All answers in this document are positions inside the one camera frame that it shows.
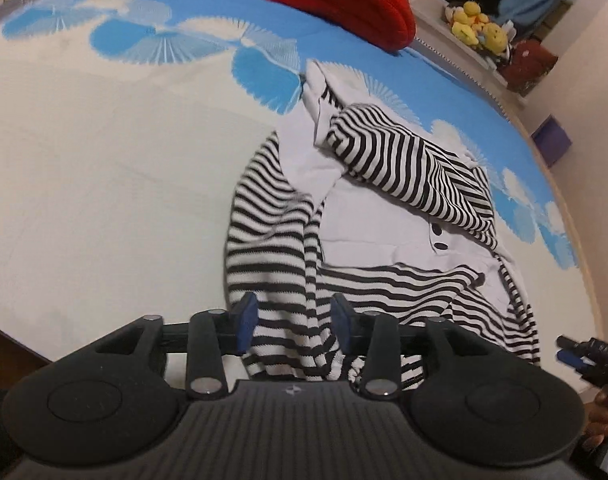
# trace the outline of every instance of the purple box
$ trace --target purple box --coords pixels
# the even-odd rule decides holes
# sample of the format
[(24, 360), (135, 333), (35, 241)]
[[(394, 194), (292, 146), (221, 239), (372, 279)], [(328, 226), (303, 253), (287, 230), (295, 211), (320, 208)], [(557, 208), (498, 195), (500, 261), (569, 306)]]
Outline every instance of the purple box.
[(548, 116), (548, 119), (535, 130), (532, 139), (549, 168), (566, 153), (572, 144), (564, 128), (552, 115)]

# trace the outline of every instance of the floor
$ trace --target floor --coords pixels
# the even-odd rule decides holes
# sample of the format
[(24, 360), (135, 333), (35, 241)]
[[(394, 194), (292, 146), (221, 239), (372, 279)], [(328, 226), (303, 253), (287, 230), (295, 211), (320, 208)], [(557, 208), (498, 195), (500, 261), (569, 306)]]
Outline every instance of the floor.
[(0, 333), (0, 390), (10, 388), (45, 364), (45, 360)]

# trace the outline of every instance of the yellow stuffed toy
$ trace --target yellow stuffed toy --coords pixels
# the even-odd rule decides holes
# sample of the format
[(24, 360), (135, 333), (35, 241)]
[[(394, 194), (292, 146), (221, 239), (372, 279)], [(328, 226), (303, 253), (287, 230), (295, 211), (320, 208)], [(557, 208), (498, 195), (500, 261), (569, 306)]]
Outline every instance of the yellow stuffed toy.
[(463, 9), (464, 12), (466, 12), (466, 15), (470, 18), (474, 18), (482, 12), (482, 9), (475, 2), (466, 2)]
[(458, 40), (460, 40), (465, 45), (476, 46), (479, 44), (478, 37), (476, 36), (470, 25), (455, 22), (453, 23), (453, 27), (450, 31)]
[(453, 12), (453, 23), (461, 23), (462, 25), (470, 25), (468, 14), (461, 7), (457, 7)]
[(487, 23), (482, 29), (482, 44), (496, 56), (500, 56), (508, 46), (508, 36), (497, 23)]

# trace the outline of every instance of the blue trigger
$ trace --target blue trigger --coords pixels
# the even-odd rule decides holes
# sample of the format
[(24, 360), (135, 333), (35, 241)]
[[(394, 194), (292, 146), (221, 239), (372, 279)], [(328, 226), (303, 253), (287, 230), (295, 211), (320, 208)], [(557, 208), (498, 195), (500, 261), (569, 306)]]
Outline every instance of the blue trigger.
[(337, 343), (340, 345), (340, 350), (347, 354), (351, 342), (350, 321), (335, 298), (331, 298), (331, 326), (333, 327), (333, 334), (337, 338)]
[(572, 352), (569, 352), (568, 350), (560, 350), (557, 353), (556, 357), (558, 358), (558, 361), (560, 361), (561, 363), (563, 363), (567, 366), (570, 366), (571, 368), (574, 368), (578, 372), (582, 372), (583, 370), (586, 370), (586, 368), (589, 366), (584, 361), (582, 361), (578, 356), (576, 356)]
[(259, 320), (259, 303), (255, 294), (248, 294), (241, 301), (246, 302), (246, 306), (239, 316), (238, 326), (238, 352), (246, 353), (251, 348), (253, 341), (253, 331)]

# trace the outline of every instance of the metal screw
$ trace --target metal screw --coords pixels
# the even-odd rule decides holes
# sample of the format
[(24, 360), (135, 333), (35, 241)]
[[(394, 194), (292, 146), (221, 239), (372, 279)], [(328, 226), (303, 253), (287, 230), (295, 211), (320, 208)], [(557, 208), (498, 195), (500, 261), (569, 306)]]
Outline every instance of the metal screw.
[(398, 390), (398, 386), (388, 379), (373, 379), (366, 383), (366, 391), (378, 397), (388, 397)]
[(191, 381), (191, 390), (198, 394), (215, 394), (222, 389), (222, 382), (215, 377), (198, 377)]

